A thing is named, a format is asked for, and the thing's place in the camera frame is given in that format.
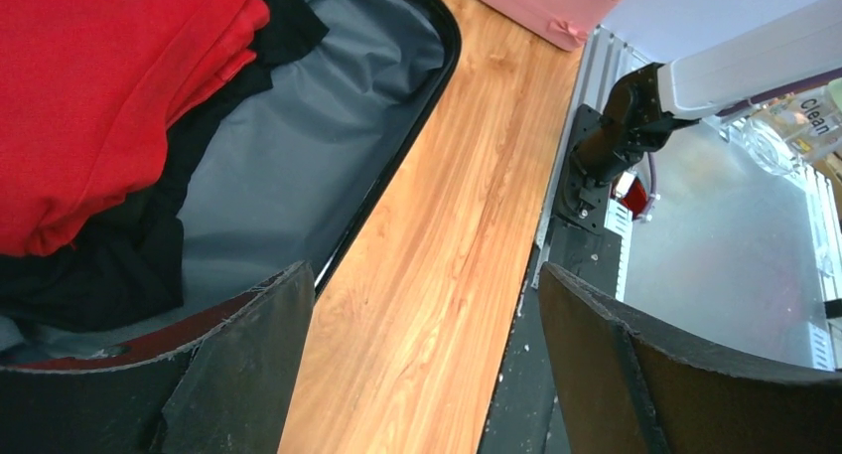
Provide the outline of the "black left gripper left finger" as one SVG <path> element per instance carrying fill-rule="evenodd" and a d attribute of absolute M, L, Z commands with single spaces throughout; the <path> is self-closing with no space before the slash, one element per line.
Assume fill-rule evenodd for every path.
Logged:
<path fill-rule="evenodd" d="M 5 453 L 273 453 L 315 300 L 309 264 L 156 332 L 1 370 Z"/>

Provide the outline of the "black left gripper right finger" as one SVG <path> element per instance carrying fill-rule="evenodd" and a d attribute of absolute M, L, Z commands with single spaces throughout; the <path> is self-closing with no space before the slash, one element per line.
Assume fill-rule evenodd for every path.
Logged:
<path fill-rule="evenodd" d="M 539 310 L 575 453 L 837 453 L 841 377 L 735 350 L 540 271 Z"/>

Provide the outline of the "black garment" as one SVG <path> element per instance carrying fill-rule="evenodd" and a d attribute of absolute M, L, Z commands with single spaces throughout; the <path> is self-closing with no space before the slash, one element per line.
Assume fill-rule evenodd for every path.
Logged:
<path fill-rule="evenodd" d="M 2 257 L 3 316 L 84 333 L 183 305 L 184 228 L 177 214 L 212 138 L 242 102 L 272 88 L 272 70 L 302 59 L 328 33 L 305 0 L 261 1 L 269 20 L 249 46 L 255 62 L 170 127 L 156 184 L 92 217 L 71 246 L 46 257 Z"/>

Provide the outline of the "yellow cartoon hard-shell suitcase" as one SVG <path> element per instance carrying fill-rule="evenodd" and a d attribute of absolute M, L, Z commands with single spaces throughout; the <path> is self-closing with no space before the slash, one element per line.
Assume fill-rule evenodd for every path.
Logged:
<path fill-rule="evenodd" d="M 423 128 L 461 35 L 441 0 L 304 0 L 322 42 L 225 118 L 187 188 L 184 304 L 99 333 L 1 322 L 1 361 L 112 360 L 307 261 L 323 287 Z"/>

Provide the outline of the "red garment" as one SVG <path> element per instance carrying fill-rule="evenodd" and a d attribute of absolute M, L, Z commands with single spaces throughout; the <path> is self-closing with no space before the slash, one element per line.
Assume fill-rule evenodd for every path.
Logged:
<path fill-rule="evenodd" d="M 1 0 L 1 251 L 154 184 L 167 129 L 254 59 L 263 0 Z"/>

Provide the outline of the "pink jewelry box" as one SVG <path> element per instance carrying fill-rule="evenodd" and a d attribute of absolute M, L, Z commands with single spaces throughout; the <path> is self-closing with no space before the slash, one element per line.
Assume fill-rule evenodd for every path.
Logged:
<path fill-rule="evenodd" d="M 573 51 L 622 0 L 480 0 L 554 46 Z"/>

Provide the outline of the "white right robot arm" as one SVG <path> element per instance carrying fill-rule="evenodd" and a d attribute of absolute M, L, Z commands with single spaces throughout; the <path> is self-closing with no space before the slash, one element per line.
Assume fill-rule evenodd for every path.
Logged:
<path fill-rule="evenodd" d="M 670 135 L 752 97 L 777 96 L 841 67 L 841 0 L 818 0 L 696 54 L 622 76 L 589 109 L 561 180 L 605 187 Z"/>

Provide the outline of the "clear plastic bottle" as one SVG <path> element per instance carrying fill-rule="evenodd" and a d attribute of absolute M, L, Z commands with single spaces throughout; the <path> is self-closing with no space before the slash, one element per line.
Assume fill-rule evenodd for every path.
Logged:
<path fill-rule="evenodd" d="M 841 80 L 790 93 L 752 114 L 739 142 L 765 171 L 787 175 L 841 148 Z"/>

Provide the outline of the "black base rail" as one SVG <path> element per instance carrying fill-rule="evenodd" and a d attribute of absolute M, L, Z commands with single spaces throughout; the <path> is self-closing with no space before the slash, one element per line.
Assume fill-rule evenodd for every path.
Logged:
<path fill-rule="evenodd" d="M 575 153 L 601 120 L 581 105 L 571 121 L 548 233 L 527 268 L 481 453 L 608 452 L 622 438 L 609 431 L 613 411 L 634 410 L 613 346 L 619 331 L 599 301 L 616 295 L 623 239 L 605 227 L 609 186 L 589 179 Z"/>

